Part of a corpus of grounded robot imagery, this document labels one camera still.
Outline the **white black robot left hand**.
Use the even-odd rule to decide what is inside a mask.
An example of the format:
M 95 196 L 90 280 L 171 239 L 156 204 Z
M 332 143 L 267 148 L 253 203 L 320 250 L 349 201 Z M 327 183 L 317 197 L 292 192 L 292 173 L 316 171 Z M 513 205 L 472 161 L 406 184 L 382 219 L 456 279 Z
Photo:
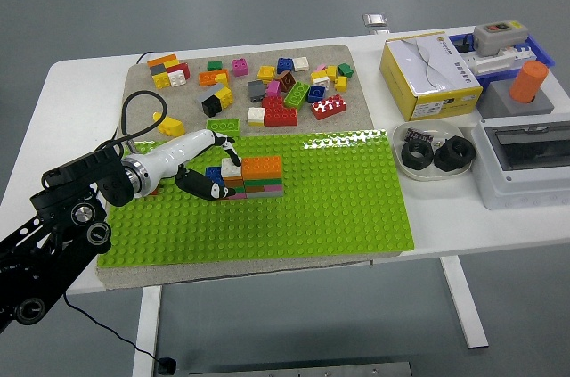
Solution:
M 204 200 L 215 201 L 231 197 L 236 192 L 193 169 L 187 169 L 185 163 L 216 145 L 228 153 L 235 166 L 240 167 L 241 160 L 233 143 L 234 140 L 227 135 L 201 129 L 164 143 L 145 154 L 131 154 L 121 162 L 131 179 L 135 198 L 149 195 L 161 179 L 173 177 L 180 190 Z

